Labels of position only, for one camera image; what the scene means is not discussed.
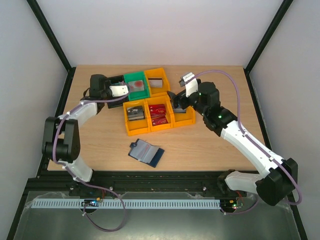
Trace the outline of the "blue card holder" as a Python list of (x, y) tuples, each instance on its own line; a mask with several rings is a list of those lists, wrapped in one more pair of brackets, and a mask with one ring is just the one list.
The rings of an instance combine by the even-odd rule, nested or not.
[(129, 157), (132, 157), (152, 168), (155, 168), (158, 165), (165, 152), (161, 147), (152, 145), (139, 138), (135, 142), (132, 142), (129, 147)]

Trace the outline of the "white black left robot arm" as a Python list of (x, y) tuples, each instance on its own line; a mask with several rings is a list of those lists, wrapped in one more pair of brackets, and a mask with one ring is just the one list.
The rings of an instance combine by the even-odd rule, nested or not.
[(96, 116), (112, 97), (110, 83), (102, 74), (90, 77), (89, 95), (84, 95), (80, 103), (58, 117), (45, 120), (42, 154), (69, 172), (74, 181), (88, 183), (93, 170), (80, 155), (81, 141), (79, 128)]

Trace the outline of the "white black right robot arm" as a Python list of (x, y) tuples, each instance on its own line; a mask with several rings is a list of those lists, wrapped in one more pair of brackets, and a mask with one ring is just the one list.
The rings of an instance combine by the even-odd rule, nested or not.
[(220, 93), (212, 82), (199, 79), (186, 84), (178, 94), (167, 92), (174, 107), (192, 107), (205, 126), (237, 148), (255, 167), (257, 174), (228, 170), (218, 178), (218, 191), (229, 196), (234, 191), (257, 194), (266, 204), (277, 205), (297, 188), (298, 164), (284, 159), (257, 140), (239, 118), (221, 106)]

